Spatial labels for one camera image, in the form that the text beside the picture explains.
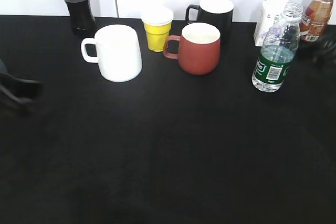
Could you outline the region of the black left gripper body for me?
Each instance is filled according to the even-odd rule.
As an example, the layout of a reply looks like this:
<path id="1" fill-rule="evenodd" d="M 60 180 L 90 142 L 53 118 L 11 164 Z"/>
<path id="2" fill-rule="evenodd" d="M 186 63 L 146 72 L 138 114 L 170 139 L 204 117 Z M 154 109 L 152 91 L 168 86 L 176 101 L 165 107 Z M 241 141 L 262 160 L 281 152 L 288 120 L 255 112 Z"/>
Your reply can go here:
<path id="1" fill-rule="evenodd" d="M 31 115 L 43 84 L 8 73 L 1 60 L 1 115 Z"/>

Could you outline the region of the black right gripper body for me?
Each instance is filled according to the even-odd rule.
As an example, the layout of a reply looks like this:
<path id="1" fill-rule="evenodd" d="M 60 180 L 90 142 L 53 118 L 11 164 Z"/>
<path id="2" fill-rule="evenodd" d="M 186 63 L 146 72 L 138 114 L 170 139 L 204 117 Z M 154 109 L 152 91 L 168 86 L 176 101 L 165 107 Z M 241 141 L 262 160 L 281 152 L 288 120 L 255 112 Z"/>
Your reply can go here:
<path id="1" fill-rule="evenodd" d="M 298 49 L 298 57 L 310 61 L 314 65 L 335 64 L 335 31 L 325 32 L 315 42 L 302 41 Z"/>

